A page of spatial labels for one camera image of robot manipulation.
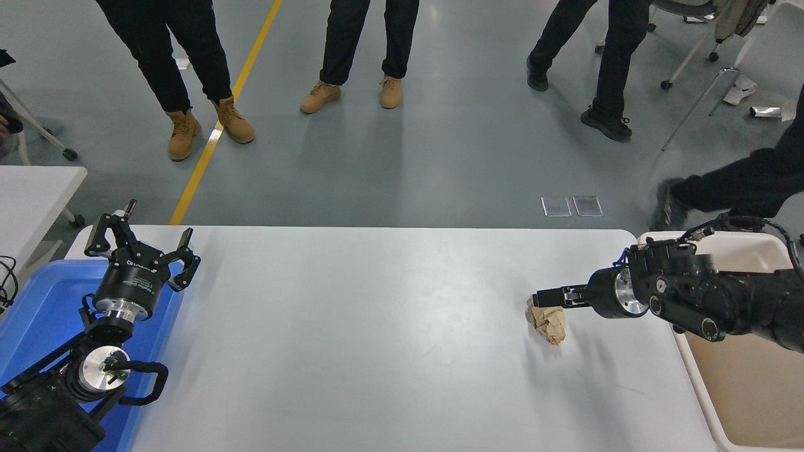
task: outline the yellow floor line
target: yellow floor line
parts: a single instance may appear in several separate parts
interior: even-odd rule
[[[240,96],[240,91],[243,90],[243,85],[246,84],[248,74],[251,73],[251,70],[254,67],[254,62],[256,61],[257,56],[260,54],[262,43],[265,41],[265,36],[268,34],[268,30],[271,29],[273,18],[276,17],[277,11],[279,11],[279,6],[281,6],[281,4],[282,0],[274,0],[273,6],[271,6],[271,11],[268,12],[268,17],[265,18],[265,22],[262,24],[260,34],[257,35],[254,45],[252,46],[252,50],[248,53],[248,58],[246,59],[245,64],[243,64],[243,69],[240,70],[240,75],[237,77],[235,86],[232,87],[232,94],[234,94],[235,100]],[[195,190],[198,189],[198,186],[201,183],[201,178],[203,178],[204,171],[207,170],[207,165],[212,159],[212,155],[215,153],[215,147],[218,146],[218,141],[220,140],[220,136],[223,131],[224,127],[220,124],[220,122],[215,124],[215,130],[212,130],[212,133],[209,135],[209,140],[207,140],[207,144],[203,148],[199,161],[195,164],[193,174],[190,176],[190,180],[187,181],[187,185],[184,187],[182,197],[178,200],[178,204],[176,204],[176,208],[173,210],[173,215],[168,224],[182,223],[184,215],[187,214],[187,208],[190,207],[190,202],[193,200],[193,196],[195,195]]]

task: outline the white sneaker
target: white sneaker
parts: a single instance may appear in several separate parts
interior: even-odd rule
[[[756,91],[757,84],[748,77],[740,75],[740,77],[737,78],[737,81],[734,82],[732,89],[726,93],[726,96],[723,98],[723,102],[731,105],[738,105],[743,99],[751,96]]]

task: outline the chair wheel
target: chair wheel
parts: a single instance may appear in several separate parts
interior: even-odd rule
[[[78,215],[76,215],[76,219],[74,221],[70,221],[69,223],[70,223],[70,226],[72,226],[74,228],[82,228],[86,224],[86,221],[84,221],[84,216],[83,215],[78,214]]]
[[[78,157],[78,154],[70,148],[63,150],[61,154],[64,156],[64,158],[66,158],[70,162],[72,162],[73,160],[76,159],[76,157]]]

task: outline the table surface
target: table surface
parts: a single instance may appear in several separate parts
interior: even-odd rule
[[[183,228],[133,230],[170,251]],[[84,257],[88,233],[67,258]],[[569,310],[559,347],[527,322],[531,293],[585,283],[633,243],[614,230],[197,227],[170,378],[131,450],[713,451],[664,322]]]
[[[0,165],[0,255],[23,267],[86,176],[81,166]]]

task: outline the crumpled paper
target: crumpled paper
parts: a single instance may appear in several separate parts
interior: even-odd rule
[[[533,306],[533,298],[527,300],[528,322],[553,345],[559,345],[567,338],[567,319],[564,317],[564,308],[561,306],[537,307]]]

